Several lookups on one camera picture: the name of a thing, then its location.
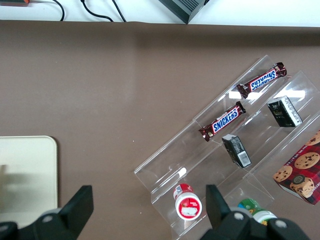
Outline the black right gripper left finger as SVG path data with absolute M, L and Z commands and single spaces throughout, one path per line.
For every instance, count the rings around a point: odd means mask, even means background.
M 83 185 L 62 208 L 44 212 L 18 228 L 14 221 L 0 223 L 2 240 L 76 240 L 94 211 L 93 189 Z

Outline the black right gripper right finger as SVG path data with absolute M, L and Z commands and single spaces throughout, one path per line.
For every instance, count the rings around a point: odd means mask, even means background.
M 307 240 L 308 236 L 293 221 L 274 218 L 262 225 L 243 210 L 231 210 L 214 184 L 206 186 L 206 212 L 212 228 L 203 240 Z

